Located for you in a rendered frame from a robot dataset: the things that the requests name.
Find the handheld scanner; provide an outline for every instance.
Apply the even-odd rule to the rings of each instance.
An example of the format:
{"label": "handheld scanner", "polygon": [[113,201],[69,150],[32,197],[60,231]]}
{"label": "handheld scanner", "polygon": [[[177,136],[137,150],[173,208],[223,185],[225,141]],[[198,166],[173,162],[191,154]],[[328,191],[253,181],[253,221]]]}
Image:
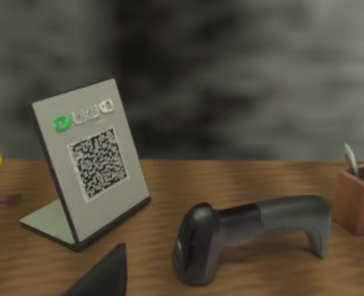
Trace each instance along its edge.
{"label": "handheld scanner", "polygon": [[271,232],[303,230],[313,252],[325,257],[331,227],[329,204],[316,195],[298,195],[214,210],[200,203],[184,216],[172,262],[179,279],[209,284],[221,251]]}

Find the dark triangular object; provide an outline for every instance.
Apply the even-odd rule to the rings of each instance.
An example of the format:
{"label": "dark triangular object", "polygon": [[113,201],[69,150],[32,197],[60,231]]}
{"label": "dark triangular object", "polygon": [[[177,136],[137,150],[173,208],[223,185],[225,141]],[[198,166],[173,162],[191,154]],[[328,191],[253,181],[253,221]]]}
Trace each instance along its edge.
{"label": "dark triangular object", "polygon": [[126,288],[126,245],[118,244],[64,296],[125,296]]}

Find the scanner handle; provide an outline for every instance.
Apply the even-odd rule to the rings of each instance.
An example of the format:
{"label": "scanner handle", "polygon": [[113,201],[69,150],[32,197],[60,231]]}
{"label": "scanner handle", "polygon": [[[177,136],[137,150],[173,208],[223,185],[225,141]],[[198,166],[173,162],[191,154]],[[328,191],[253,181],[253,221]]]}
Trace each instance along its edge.
{"label": "scanner handle", "polygon": [[319,257],[327,251],[331,226],[329,204],[317,195],[296,195],[218,211],[225,247],[264,234],[302,230]]}

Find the brown table surface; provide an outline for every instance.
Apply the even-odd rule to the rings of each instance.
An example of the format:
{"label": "brown table surface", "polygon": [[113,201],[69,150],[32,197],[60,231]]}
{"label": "brown table surface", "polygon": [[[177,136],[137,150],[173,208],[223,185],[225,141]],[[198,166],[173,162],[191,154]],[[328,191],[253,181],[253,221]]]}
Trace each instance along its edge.
{"label": "brown table surface", "polygon": [[[81,253],[19,226],[57,198],[44,160],[0,168],[0,295],[59,296],[119,242],[127,246],[128,296],[364,295],[364,236],[333,223],[328,256],[318,259],[299,232],[227,249],[211,285],[180,283],[170,259],[186,211],[202,201],[232,207],[284,195],[333,194],[337,163],[142,161],[152,202]],[[21,194],[17,205],[2,204]]]}

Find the qr code sign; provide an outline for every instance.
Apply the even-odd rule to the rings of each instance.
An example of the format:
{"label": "qr code sign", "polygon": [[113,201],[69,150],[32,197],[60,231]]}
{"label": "qr code sign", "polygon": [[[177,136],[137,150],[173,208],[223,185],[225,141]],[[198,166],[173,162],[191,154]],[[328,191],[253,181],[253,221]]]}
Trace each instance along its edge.
{"label": "qr code sign", "polygon": [[113,127],[67,145],[86,202],[128,179]]}

